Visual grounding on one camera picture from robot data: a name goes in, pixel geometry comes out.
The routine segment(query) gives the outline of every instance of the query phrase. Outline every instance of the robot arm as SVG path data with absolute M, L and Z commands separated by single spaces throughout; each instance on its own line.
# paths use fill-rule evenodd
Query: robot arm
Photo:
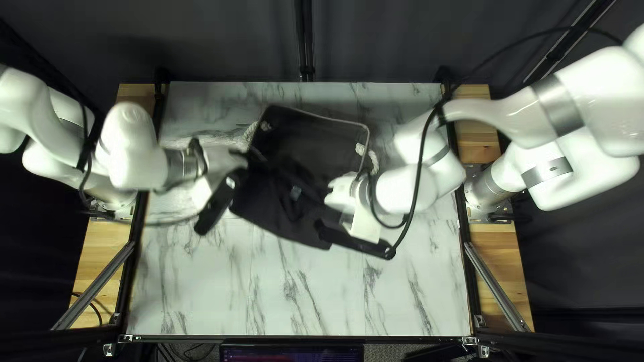
M 91 128 L 94 117 L 87 108 L 86 115 Z M 83 126 L 76 100 L 30 74 L 0 66 L 0 152 L 15 151 L 29 137 L 23 153 L 25 168 L 78 189 L 84 177 L 75 168 Z M 171 187 L 206 172 L 212 181 L 213 174 L 245 167 L 245 159 L 230 154 L 228 148 L 202 149 L 197 141 L 183 150 L 162 149 L 147 112 L 138 104 L 123 102 L 105 119 L 84 191 L 108 211 L 130 210 L 135 190 Z M 206 188 L 212 191 L 213 186 L 208 183 Z M 200 190 L 205 192 L 203 184 Z M 206 203 L 205 194 L 201 199 L 198 206 Z
M 492 212 L 499 202 L 527 188 L 539 208 L 554 210 L 633 177 L 639 169 L 636 156 L 644 153 L 643 64 L 644 26 L 640 26 L 623 46 L 598 50 L 507 98 L 445 103 L 448 122 L 479 120 L 513 141 L 505 155 L 466 182 L 470 206 Z M 381 175 L 375 200 L 360 195 L 355 187 L 340 190 L 354 190 L 351 197 L 331 198 L 353 200 L 355 205 L 344 209 L 356 210 L 361 215 L 357 222 L 379 229 L 371 214 L 358 213 L 372 202 L 386 213 L 408 212 L 422 130 L 430 113 L 411 120 L 396 134 L 396 148 L 408 166 Z M 445 144 L 440 135 L 428 132 L 425 144 L 416 211 L 431 206 L 464 179 L 462 166 L 449 152 L 441 161 L 425 164 L 440 156 Z M 335 207 L 343 209 L 337 202 Z M 373 234 L 365 240 L 376 242 Z

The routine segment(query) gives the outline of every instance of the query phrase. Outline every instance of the black fabric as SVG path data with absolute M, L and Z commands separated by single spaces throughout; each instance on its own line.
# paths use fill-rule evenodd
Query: black fabric
M 339 222 L 341 213 L 324 205 L 327 185 L 359 170 L 355 144 L 365 144 L 367 137 L 362 125 L 269 106 L 253 134 L 248 177 L 235 190 L 230 210 L 282 238 L 329 249 L 314 222 Z

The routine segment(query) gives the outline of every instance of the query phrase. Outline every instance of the white rope handle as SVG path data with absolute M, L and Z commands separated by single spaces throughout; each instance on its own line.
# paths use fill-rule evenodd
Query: white rope handle
M 358 155 L 363 156 L 365 154 L 365 145 L 356 143 L 355 144 L 355 152 Z M 378 163 L 378 156 L 376 156 L 375 152 L 373 150 L 369 150 L 369 152 L 366 153 L 369 158 L 371 158 L 371 164 L 374 166 L 371 168 L 371 172 L 369 172 L 371 175 L 375 175 L 378 173 L 378 170 L 380 169 L 380 164 Z

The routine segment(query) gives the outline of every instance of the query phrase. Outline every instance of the table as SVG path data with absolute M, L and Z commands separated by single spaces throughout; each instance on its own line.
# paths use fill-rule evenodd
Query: table
M 487 86 L 463 86 L 457 96 L 489 97 L 489 92 Z M 153 105 L 153 87 L 148 84 L 123 84 L 119 89 L 118 99 L 139 102 L 151 110 Z M 474 122 L 459 122 L 457 124 L 457 131 L 459 134 L 460 153 L 464 162 L 487 162 L 498 156 L 498 140 L 493 129 L 474 124 Z M 93 229 L 94 224 L 96 223 L 90 222 L 88 229 Z M 477 249 L 495 276 L 499 279 L 511 300 L 516 303 L 519 311 L 528 320 L 529 324 L 531 324 L 529 305 L 527 303 L 525 284 L 522 277 L 513 226 L 489 225 L 487 227 L 472 228 L 471 231 L 472 240 L 477 246 Z M 96 236 L 96 233 L 88 233 L 81 265 L 79 266 L 79 275 L 81 275 L 81 270 L 84 270 L 88 264 L 93 262 L 92 257 L 89 254 L 86 255 L 86 250 L 90 248 L 90 245 L 95 240 L 100 239 L 100 237 Z M 105 292 L 103 290 L 97 299 L 107 298 L 109 294 L 110 291 Z M 488 323 L 490 325 L 501 324 L 503 320 L 502 314 L 484 285 L 480 286 L 480 295 L 483 314 L 488 319 Z M 84 319 L 79 319 L 74 327 L 90 326 L 83 324 L 83 321 Z

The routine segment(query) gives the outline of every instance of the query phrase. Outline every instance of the white marble surface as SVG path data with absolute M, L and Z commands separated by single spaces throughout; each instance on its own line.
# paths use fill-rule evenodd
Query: white marble surface
M 166 147 L 190 137 L 244 147 L 268 104 L 367 124 L 382 167 L 400 163 L 397 127 L 428 110 L 438 84 L 177 83 L 161 129 Z M 197 212 L 189 187 L 152 196 L 148 220 Z M 200 237 L 194 220 L 146 227 L 128 333 L 462 336 L 469 313 L 453 195 L 414 216 L 393 260 L 335 245 L 307 247 L 226 213 Z M 399 231 L 384 230 L 393 243 Z

